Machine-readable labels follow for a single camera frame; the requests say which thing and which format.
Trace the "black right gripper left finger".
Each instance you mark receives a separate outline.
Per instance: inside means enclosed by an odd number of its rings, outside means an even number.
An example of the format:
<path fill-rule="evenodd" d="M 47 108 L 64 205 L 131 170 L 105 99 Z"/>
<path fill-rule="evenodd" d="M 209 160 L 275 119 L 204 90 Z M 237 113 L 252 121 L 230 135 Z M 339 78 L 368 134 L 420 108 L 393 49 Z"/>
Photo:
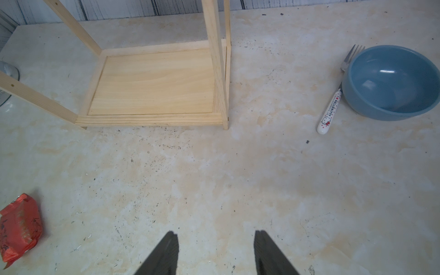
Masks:
<path fill-rule="evenodd" d="M 175 275 L 178 266 L 178 235 L 168 231 L 135 275 Z"/>

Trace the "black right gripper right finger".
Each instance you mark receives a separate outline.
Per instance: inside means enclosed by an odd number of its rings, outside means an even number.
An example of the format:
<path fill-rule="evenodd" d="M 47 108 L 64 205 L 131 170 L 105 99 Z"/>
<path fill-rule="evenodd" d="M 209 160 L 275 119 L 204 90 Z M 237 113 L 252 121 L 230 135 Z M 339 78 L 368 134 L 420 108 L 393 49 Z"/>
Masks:
<path fill-rule="evenodd" d="M 256 230 L 253 246 L 258 275 L 299 275 L 266 231 Z"/>

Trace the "red tea bag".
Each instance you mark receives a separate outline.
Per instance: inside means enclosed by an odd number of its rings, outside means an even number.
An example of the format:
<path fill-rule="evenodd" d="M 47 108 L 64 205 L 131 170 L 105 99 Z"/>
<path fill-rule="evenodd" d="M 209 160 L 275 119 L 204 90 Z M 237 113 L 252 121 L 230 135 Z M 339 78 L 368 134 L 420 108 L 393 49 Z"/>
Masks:
<path fill-rule="evenodd" d="M 23 193 L 1 210 L 1 257 L 10 267 L 35 247 L 43 226 L 37 202 Z"/>

